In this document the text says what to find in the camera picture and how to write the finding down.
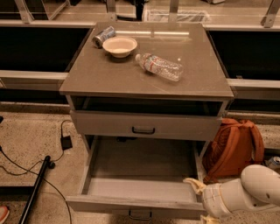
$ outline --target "clear water bottle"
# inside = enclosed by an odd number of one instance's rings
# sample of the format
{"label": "clear water bottle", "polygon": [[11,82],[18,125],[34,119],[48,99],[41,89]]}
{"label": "clear water bottle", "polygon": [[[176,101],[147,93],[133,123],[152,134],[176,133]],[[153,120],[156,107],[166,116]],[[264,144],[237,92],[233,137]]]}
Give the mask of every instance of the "clear water bottle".
{"label": "clear water bottle", "polygon": [[167,80],[179,81],[182,77],[183,66],[180,64],[161,59],[151,53],[138,54],[135,59],[142,69],[160,75]]}

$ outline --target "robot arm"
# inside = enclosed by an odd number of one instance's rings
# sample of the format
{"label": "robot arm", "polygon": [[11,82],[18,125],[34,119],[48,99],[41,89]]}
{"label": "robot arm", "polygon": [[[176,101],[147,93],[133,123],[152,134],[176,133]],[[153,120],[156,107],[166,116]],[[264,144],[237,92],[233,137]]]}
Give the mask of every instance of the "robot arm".
{"label": "robot arm", "polygon": [[280,210],[280,175],[262,165],[250,165],[240,178],[226,183],[198,185],[190,178],[184,181],[191,183],[193,189],[200,187],[196,192],[202,196],[203,206],[211,218],[224,218],[241,210]]}

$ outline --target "silver can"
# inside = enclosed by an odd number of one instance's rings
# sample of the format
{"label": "silver can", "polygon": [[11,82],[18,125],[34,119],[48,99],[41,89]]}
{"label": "silver can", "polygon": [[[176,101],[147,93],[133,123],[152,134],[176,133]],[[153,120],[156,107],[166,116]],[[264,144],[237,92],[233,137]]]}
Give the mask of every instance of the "silver can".
{"label": "silver can", "polygon": [[271,157],[266,164],[271,170],[280,168],[280,157]]}
{"label": "silver can", "polygon": [[93,43],[96,48],[102,48],[103,43],[106,39],[113,38],[116,35],[116,31],[113,26],[108,27],[104,31],[98,33],[93,37]]}

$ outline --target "white bowl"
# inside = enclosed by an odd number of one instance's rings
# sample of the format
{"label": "white bowl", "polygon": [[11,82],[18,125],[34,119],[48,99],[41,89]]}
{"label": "white bowl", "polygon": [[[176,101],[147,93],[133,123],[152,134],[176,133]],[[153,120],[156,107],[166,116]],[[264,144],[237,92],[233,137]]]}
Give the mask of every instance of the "white bowl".
{"label": "white bowl", "polygon": [[124,58],[137,48],[137,42],[133,38],[114,37],[106,39],[103,48],[116,58]]}

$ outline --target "red backpack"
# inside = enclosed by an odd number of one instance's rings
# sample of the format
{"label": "red backpack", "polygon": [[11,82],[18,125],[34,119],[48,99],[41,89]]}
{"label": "red backpack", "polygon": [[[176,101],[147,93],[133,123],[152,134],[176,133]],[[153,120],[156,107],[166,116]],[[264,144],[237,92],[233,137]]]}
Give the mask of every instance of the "red backpack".
{"label": "red backpack", "polygon": [[263,138],[253,122],[223,118],[202,159],[207,172],[203,181],[217,182],[217,178],[240,175],[247,165],[261,164],[263,154]]}

